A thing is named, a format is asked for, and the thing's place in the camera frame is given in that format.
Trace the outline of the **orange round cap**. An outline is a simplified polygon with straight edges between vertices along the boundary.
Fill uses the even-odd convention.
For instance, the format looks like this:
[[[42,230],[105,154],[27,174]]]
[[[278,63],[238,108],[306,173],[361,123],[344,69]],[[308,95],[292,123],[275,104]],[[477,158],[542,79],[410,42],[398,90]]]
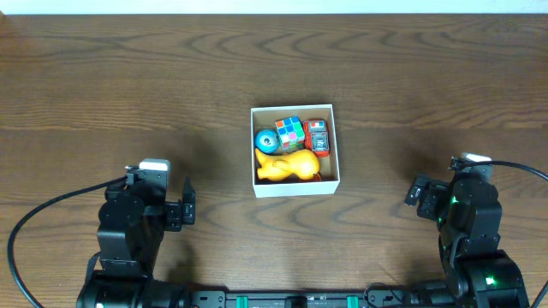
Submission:
[[[311,182],[318,182],[322,181],[322,176],[320,173],[314,174],[313,177],[310,179]]]

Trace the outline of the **colourful puzzle cube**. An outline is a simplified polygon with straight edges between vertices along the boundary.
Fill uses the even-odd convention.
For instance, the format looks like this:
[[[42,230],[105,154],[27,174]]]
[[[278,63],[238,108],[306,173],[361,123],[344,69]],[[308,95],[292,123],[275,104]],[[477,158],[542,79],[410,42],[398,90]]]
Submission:
[[[282,151],[298,151],[305,147],[304,128],[297,116],[276,121],[275,128]]]

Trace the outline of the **red toy car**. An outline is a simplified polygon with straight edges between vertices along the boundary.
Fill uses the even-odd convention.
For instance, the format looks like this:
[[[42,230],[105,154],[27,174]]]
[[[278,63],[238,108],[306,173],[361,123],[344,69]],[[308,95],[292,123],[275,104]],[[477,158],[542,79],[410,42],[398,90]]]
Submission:
[[[312,151],[317,157],[330,155],[329,132],[327,123],[323,119],[309,119],[303,122],[305,133],[305,148]]]

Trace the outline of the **white cardboard box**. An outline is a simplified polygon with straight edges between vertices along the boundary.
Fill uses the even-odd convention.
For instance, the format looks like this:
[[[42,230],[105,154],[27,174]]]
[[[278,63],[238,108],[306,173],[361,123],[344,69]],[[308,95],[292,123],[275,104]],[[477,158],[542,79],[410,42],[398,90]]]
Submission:
[[[275,121],[292,116],[300,120],[320,119],[326,121],[330,154],[319,158],[320,181],[303,181],[297,175],[289,175],[281,181],[260,179],[258,170],[261,167],[256,151],[255,137],[261,129],[275,128]],[[282,107],[251,108],[252,133],[252,184],[257,198],[288,197],[301,195],[333,194],[340,184],[339,159],[337,152],[337,134],[335,116],[331,104],[297,105]]]

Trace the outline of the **blue ball toy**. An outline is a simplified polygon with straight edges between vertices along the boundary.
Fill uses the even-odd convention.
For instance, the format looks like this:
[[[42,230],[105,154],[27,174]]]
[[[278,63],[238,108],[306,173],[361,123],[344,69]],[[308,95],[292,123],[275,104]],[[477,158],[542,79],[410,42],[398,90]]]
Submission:
[[[255,136],[254,143],[255,147],[265,154],[275,153],[280,146],[278,134],[272,129],[259,131]]]

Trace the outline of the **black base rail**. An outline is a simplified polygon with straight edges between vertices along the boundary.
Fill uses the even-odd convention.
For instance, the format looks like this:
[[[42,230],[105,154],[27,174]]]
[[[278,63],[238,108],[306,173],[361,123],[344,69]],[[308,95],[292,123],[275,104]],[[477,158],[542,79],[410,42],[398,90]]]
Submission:
[[[424,284],[394,287],[373,283],[363,290],[195,290],[191,308],[368,308],[368,307],[454,307],[456,301],[444,287]]]

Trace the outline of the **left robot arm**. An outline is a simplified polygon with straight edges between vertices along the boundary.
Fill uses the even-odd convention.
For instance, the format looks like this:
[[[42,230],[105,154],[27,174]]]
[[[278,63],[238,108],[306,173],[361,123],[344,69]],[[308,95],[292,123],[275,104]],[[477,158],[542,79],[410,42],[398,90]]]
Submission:
[[[166,199],[170,162],[146,158],[128,166],[126,178],[109,184],[99,210],[100,251],[90,258],[78,307],[189,307],[182,285],[153,278],[165,232],[193,225],[196,193],[185,180],[182,197]]]

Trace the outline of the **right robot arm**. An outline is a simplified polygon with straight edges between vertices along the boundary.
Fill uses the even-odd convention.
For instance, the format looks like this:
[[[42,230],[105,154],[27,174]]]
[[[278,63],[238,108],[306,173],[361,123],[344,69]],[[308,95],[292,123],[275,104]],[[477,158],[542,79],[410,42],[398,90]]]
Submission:
[[[438,249],[446,274],[404,294],[410,305],[527,307],[525,283],[517,264],[499,249],[503,209],[490,183],[494,162],[472,153],[453,157],[451,181],[418,174],[405,204],[437,224]]]

